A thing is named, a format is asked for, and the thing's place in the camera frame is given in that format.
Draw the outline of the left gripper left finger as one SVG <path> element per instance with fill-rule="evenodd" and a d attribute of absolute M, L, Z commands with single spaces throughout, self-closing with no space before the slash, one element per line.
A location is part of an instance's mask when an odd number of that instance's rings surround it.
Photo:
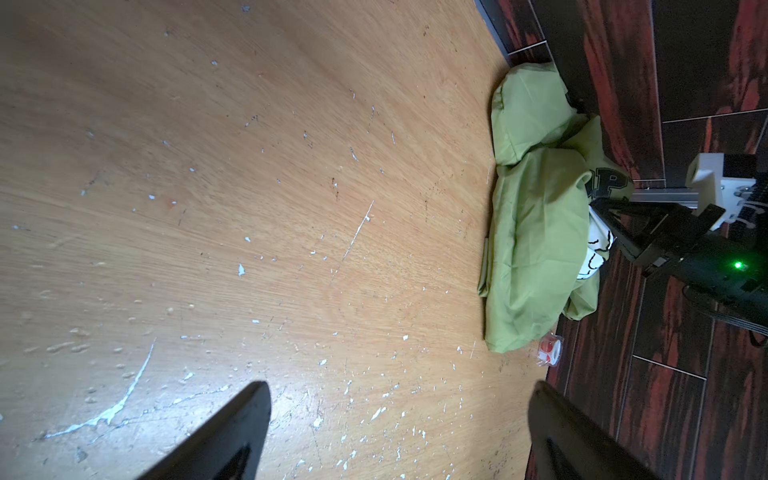
<path fill-rule="evenodd" d="M 271 394 L 254 381 L 142 479 L 254 479 L 271 416 Z"/>

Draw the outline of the green jacket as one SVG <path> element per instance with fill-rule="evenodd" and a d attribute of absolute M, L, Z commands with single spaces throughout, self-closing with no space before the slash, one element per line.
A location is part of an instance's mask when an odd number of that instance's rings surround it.
<path fill-rule="evenodd" d="M 605 154 L 600 117 L 570 105 L 552 63 L 511 68 L 490 119 L 496 183 L 478 294 L 486 345 L 503 354 L 541 339 L 560 317 L 597 311 L 599 270 L 616 237 L 591 204 L 628 200 L 634 183 Z"/>

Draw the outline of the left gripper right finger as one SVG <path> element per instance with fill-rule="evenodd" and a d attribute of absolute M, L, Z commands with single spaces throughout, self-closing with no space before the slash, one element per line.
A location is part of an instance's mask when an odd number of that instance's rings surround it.
<path fill-rule="evenodd" d="M 536 383 L 527 416 L 540 479 L 658 479 L 545 381 Z"/>

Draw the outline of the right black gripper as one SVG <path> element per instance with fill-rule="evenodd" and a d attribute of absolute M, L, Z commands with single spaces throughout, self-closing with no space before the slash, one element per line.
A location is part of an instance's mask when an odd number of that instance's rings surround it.
<path fill-rule="evenodd" d="M 708 233 L 725 209 L 709 204 L 702 213 L 672 202 L 599 198 L 592 210 L 643 274 L 666 274 L 683 283 L 692 302 L 715 302 L 720 321 L 767 334 L 767 254 Z"/>

